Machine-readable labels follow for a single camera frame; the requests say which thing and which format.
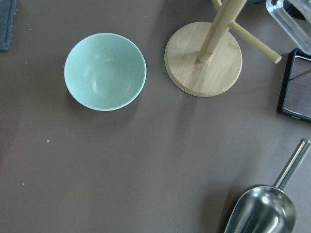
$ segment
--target metal scoop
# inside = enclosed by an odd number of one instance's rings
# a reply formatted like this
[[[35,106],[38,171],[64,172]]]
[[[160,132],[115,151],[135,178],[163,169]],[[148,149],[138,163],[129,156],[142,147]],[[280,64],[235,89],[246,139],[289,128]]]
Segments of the metal scoop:
[[[296,209],[282,190],[310,150],[311,141],[302,139],[274,186],[246,191],[235,205],[225,233],[291,233],[296,224]]]

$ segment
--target clear plastic handle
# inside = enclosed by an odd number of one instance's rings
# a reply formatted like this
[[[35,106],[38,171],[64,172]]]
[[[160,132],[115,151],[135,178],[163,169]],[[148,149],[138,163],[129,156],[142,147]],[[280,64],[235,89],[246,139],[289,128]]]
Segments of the clear plastic handle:
[[[301,29],[293,18],[283,8],[284,0],[267,0],[266,7],[271,16],[285,30],[298,47],[306,54],[311,55],[311,38]],[[311,23],[311,1],[290,0]]]

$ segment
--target towel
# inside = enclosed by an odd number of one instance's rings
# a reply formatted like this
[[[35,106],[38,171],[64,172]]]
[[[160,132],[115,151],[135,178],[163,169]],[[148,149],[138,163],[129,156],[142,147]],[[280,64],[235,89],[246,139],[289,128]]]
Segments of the towel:
[[[17,0],[0,0],[0,50],[10,48],[16,4]]]

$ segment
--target wooden stand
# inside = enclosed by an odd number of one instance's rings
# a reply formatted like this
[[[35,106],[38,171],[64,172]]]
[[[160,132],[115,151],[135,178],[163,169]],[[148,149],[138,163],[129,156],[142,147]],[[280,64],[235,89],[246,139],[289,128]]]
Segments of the wooden stand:
[[[213,1],[218,10],[213,23],[195,22],[176,31],[164,54],[171,80],[183,91],[199,96],[216,96],[228,90],[238,79],[242,53],[228,32],[238,35],[267,55],[275,63],[281,56],[234,22],[246,0]]]

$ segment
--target bowl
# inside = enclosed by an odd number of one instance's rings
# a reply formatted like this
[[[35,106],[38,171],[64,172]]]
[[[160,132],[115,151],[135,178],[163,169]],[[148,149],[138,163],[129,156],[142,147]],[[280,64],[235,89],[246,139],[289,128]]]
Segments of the bowl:
[[[146,80],[146,63],[129,39],[98,33],[72,48],[64,77],[68,91],[79,103],[111,111],[128,105],[139,95]]]

